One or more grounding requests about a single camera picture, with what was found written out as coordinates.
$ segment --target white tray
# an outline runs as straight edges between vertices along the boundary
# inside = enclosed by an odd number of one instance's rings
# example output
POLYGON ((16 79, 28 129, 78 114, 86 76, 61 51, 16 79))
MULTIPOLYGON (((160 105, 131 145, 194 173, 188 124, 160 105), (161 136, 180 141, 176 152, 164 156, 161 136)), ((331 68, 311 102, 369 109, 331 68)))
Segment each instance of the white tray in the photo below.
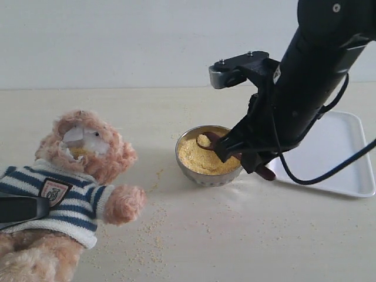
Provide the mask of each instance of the white tray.
MULTIPOLYGON (((330 111, 316 121, 299 147, 285 153, 284 157, 295 177, 310 180, 328 172, 366 145, 363 127, 357 116, 330 111)), ((325 190, 352 197, 371 197, 376 191, 368 154, 327 180, 307 186, 293 182, 279 158, 270 162, 268 167, 277 175, 276 181, 307 189, 325 190)))

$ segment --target fur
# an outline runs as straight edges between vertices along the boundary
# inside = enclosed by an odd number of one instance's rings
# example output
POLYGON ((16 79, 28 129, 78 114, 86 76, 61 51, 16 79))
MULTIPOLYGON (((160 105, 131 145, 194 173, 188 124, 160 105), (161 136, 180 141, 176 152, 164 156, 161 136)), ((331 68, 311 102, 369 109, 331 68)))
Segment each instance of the fur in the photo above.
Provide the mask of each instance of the fur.
MULTIPOLYGON (((60 168, 93 176, 99 184, 111 184, 137 161, 137 154, 117 130, 93 112, 73 110, 53 123, 43 138, 35 159, 45 159, 60 168), (64 134, 75 124, 97 130, 109 144, 105 156, 88 154, 77 162, 61 150, 64 134)), ((106 224, 121 225, 134 221, 146 205, 145 191, 139 186, 115 188, 105 205, 106 224)), ((80 255, 85 248, 74 239, 50 230, 26 230, 13 234, 0 232, 0 282, 72 281, 80 255)))

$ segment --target screw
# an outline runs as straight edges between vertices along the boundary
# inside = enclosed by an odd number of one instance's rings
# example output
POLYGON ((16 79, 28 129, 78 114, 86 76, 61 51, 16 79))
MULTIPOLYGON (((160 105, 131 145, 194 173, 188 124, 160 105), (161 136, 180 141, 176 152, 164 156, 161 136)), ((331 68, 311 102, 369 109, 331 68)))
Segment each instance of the screw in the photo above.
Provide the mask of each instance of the screw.
POLYGON ((338 13, 341 10, 341 5, 339 3, 335 3, 333 5, 333 12, 338 13))

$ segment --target white wall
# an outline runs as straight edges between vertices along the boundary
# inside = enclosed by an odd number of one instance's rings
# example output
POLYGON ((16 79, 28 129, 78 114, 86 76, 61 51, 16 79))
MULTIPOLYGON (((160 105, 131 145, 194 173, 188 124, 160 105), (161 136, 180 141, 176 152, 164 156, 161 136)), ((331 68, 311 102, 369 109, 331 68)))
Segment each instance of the white wall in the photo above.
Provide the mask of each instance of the white wall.
MULTIPOLYGON (((297 0, 3 0, 0 89, 209 85, 220 58, 280 60, 297 0)), ((352 81, 376 80, 376 46, 352 81)))

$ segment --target table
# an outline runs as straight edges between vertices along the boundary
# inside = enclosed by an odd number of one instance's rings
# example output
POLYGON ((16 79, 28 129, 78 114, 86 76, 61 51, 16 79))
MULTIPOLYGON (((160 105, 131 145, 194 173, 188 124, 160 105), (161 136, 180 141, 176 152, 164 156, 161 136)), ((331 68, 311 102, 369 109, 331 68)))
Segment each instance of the table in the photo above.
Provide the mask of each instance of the table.
MULTIPOLYGON (((335 108, 362 119, 368 142, 376 132, 374 89, 376 83, 351 83, 335 108)), ((203 124, 232 127, 255 91, 2 91, 0 162, 32 163, 54 118, 75 108, 97 111, 138 151, 139 161, 114 184, 143 186, 149 203, 138 221, 100 224, 98 244, 82 256, 74 282, 374 281, 376 199, 246 173, 227 186, 201 188, 181 173, 174 155, 179 135, 203 124)))

